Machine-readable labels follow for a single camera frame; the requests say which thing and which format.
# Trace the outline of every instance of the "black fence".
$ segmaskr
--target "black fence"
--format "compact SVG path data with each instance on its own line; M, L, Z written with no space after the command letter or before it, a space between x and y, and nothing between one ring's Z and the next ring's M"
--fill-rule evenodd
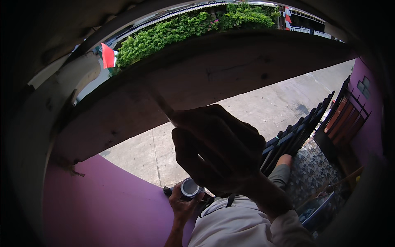
M266 176L270 175L282 155L296 155L320 122L334 93L335 91L329 94L317 108L313 108L307 116L301 117L296 124L288 125L286 130L280 131L276 137L266 142L260 168Z

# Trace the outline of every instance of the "red and white flag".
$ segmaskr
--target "red and white flag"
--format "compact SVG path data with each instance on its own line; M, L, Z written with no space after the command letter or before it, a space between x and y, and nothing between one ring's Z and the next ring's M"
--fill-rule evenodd
M118 54L118 51L113 51L110 47L108 47L104 43L102 43L102 49L103 49L103 53L102 53L103 69L115 67L115 62L117 61L115 55Z
M285 30L291 29L291 11L288 7L285 7Z
M288 7L285 7L285 14L291 16L291 11Z

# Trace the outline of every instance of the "fingers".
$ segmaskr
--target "fingers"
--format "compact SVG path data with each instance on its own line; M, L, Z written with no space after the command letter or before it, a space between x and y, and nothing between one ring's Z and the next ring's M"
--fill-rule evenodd
M195 196L192 200L188 202L191 206L196 206L204 197L204 192L200 192L198 195Z
M177 201L181 198L181 182L174 185L169 201Z
M172 120L179 128L187 130L218 155L234 172L245 173L246 167L240 164L254 163L247 147L221 118L205 114L199 110L175 112Z
M265 139L259 135L258 130L248 123L244 123L232 114L227 112L222 106L218 104L201 107L197 110L202 110L209 115L220 117L235 133L235 135L243 142L248 148L264 147Z
M171 135L177 163L191 176L196 184L207 187L213 181L219 179L215 170L199 157L198 151L188 140L187 131L179 128L173 129Z

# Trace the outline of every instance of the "leg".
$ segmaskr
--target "leg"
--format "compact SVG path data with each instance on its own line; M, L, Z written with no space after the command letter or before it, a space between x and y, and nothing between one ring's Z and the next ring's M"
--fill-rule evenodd
M277 185L278 188L285 190L285 186L290 178L291 166L292 156L282 155L268 179Z

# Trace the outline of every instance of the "white railing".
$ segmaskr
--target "white railing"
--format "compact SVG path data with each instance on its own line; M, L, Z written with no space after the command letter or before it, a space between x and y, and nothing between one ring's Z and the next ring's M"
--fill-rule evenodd
M309 34L310 33L310 29L308 28L303 28L303 27L297 27L297 26L292 26L290 28L291 31L295 31L295 32L304 32Z
M314 34L314 35L321 36L321 37L324 37L324 38L328 38L328 39L331 38L331 35L330 35L330 34L327 34L327 33L324 33L324 32L314 31L313 34Z

